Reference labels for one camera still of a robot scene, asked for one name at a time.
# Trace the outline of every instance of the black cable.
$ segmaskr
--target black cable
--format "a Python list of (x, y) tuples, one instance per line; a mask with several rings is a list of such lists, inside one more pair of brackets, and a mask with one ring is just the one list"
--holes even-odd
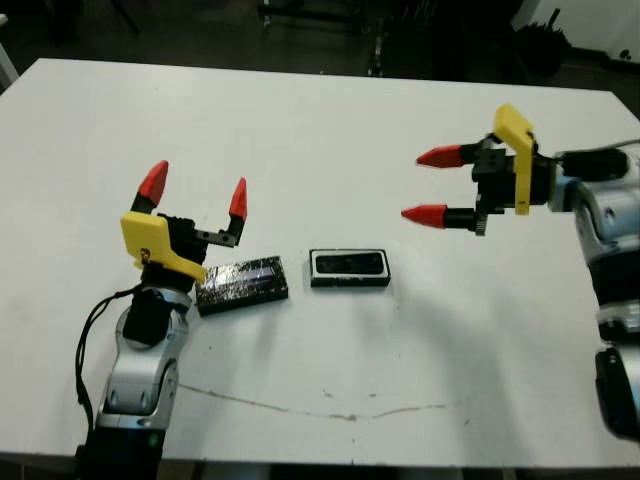
[(78, 347), (76, 349), (76, 360), (75, 360), (75, 374), (76, 374), (76, 393), (78, 394), (78, 403), (82, 405), (84, 408), (84, 412), (87, 415), (87, 439), (89, 435), (93, 431), (93, 407), (91, 406), (91, 398), (89, 398), (89, 393), (87, 392), (87, 387), (82, 380), (82, 367), (84, 366), (84, 353), (87, 345), (87, 337), (89, 336), (89, 330), (93, 323), (104, 313), (104, 311), (111, 303), (111, 300), (116, 298), (126, 297), (127, 295), (131, 295), (139, 291), (142, 287), (142, 284), (136, 285), (129, 290), (123, 290), (121, 292), (116, 292), (110, 297), (107, 297), (103, 300), (100, 300), (98, 304), (93, 307), (91, 313), (87, 317), (84, 322), (84, 327), (82, 328), (82, 333), (80, 334), (80, 340), (78, 341)]

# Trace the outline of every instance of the yellow bracket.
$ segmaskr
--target yellow bracket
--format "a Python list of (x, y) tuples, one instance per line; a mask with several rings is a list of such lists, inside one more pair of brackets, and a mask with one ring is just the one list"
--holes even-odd
[(206, 270), (195, 262), (182, 258), (171, 250), (169, 225), (163, 217), (140, 212), (127, 212), (120, 219), (127, 252), (135, 258), (134, 265), (143, 268), (148, 262), (160, 263), (164, 268), (184, 273), (204, 282)]
[(493, 133), (516, 152), (516, 215), (529, 214), (531, 170), (533, 166), (533, 125), (508, 103), (496, 111)]

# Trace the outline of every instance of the metal screw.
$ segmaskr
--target metal screw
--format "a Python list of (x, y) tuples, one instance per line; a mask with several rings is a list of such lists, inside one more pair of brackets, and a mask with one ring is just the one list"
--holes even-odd
[(607, 207), (604, 209), (604, 216), (610, 222), (613, 222), (616, 219), (616, 214), (611, 207)]

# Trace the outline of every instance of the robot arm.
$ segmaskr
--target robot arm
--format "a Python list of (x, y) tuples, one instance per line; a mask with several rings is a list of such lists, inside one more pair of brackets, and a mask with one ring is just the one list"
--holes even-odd
[[(515, 158), (493, 148), (502, 141), (516, 151)], [(640, 160), (616, 148), (621, 146), (543, 157), (532, 126), (505, 105), (494, 131), (480, 142), (438, 147), (418, 158), (419, 164), (438, 168), (472, 164), (475, 209), (421, 205), (402, 215), (483, 236), (488, 216), (505, 208), (526, 215), (529, 205), (547, 203), (553, 212), (574, 212), (600, 305), (600, 336), (607, 343), (596, 355), (603, 417), (614, 434), (640, 440)]]
[(133, 294), (133, 299), (116, 326), (118, 352), (95, 428), (82, 363), (88, 329), (96, 316), (90, 315), (78, 345), (78, 401), (89, 421), (86, 445), (77, 454), (83, 479), (155, 478), (178, 386), (178, 359), (189, 331), (188, 293), (194, 282), (205, 279), (201, 264), (207, 246), (233, 247), (244, 228), (244, 178), (231, 201), (227, 230), (205, 232), (190, 219), (151, 215), (162, 196), (167, 171), (168, 163), (160, 162), (149, 172), (131, 211), (121, 219), (127, 251), (142, 269), (142, 283), (116, 294)]

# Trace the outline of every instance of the table leg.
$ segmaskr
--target table leg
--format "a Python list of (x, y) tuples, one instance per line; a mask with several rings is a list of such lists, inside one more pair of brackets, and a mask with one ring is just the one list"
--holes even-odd
[(0, 85), (3, 88), (8, 88), (13, 82), (18, 79), (18, 72), (11, 63), (9, 55), (2, 47), (0, 43)]

